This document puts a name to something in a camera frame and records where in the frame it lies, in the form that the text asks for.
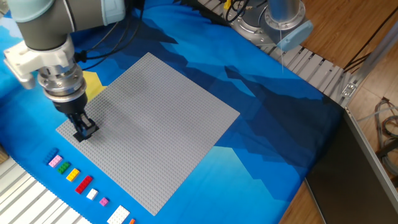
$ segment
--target pink lego brick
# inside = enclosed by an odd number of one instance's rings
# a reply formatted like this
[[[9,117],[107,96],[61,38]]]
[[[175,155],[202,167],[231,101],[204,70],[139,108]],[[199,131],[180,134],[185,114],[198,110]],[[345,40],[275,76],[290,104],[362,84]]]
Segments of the pink lego brick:
[[[56,166],[58,166],[58,164],[62,161],[62,157],[60,157],[60,155],[57,155],[54,157],[54,159],[51,160],[51,162],[49,163],[49,165],[53,168],[55,168]]]
[[[99,203],[100,203],[102,206],[105,206],[105,205],[107,205],[107,204],[108,204],[108,202],[109,202],[109,200],[108,200],[108,199],[106,199],[106,198],[102,198],[102,199],[99,201]]]

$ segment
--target green lego brick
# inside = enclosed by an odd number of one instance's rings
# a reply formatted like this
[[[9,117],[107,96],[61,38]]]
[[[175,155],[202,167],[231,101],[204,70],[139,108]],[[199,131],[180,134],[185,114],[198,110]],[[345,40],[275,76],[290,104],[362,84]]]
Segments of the green lego brick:
[[[61,167],[58,168],[58,172],[63,174],[70,167],[69,162],[64,162]]]

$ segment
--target lego brick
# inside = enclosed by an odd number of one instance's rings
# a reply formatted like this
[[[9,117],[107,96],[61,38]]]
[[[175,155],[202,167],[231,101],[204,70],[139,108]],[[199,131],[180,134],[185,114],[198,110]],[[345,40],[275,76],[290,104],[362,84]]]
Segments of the lego brick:
[[[57,167],[59,163],[62,162],[62,157],[60,155],[56,155],[54,157],[54,159],[51,160],[51,162],[49,162],[50,167]]]
[[[69,167],[70,167],[70,163],[69,163],[69,162],[64,162],[64,163],[58,168],[58,172],[59,172],[60,174],[63,174]]]
[[[83,193],[83,191],[87,188],[87,186],[91,183],[92,180],[93,180],[92,177],[86,176],[86,177],[84,178],[84,180],[79,184],[79,186],[77,186],[77,188],[75,189],[75,191],[76,191],[78,194]]]
[[[51,149],[51,151],[46,155],[46,157],[43,160],[44,164],[49,164],[51,160],[58,154],[58,152],[59,149],[57,148]]]
[[[71,122],[57,131],[156,215],[239,116],[239,112],[154,57],[92,99],[99,130],[78,142]]]
[[[111,215],[108,219],[109,224],[122,224],[125,219],[130,215],[130,212],[127,211],[123,206],[119,206],[116,211]]]
[[[102,198],[102,199],[99,201],[99,203],[100,203],[102,206],[105,206],[105,205],[107,205],[107,204],[109,203],[109,200],[106,199],[106,198]]]
[[[75,178],[77,177],[77,175],[79,175],[80,171],[76,168],[74,168],[69,175],[67,176],[67,180],[69,180],[70,182],[73,182],[75,180]]]
[[[95,189],[92,189],[90,192],[87,194],[87,198],[90,200],[94,200],[94,198],[97,196],[98,191]]]

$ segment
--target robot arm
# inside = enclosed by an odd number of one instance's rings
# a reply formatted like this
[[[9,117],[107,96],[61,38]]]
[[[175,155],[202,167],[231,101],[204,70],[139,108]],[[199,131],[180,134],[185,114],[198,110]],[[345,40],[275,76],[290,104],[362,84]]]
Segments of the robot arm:
[[[120,21],[123,0],[8,0],[24,41],[4,51],[4,63],[26,89],[35,87],[33,71],[46,97],[75,126],[78,141],[98,129],[85,113],[83,71],[74,61],[69,33]]]

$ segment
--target yellow lego brick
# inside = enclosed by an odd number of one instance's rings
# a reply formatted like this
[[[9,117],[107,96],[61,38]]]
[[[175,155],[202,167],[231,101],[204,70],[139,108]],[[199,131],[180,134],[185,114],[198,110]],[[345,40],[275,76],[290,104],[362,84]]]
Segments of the yellow lego brick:
[[[74,168],[70,174],[67,176],[67,179],[72,182],[75,180],[75,178],[77,177],[77,175],[79,175],[80,171],[76,168]]]

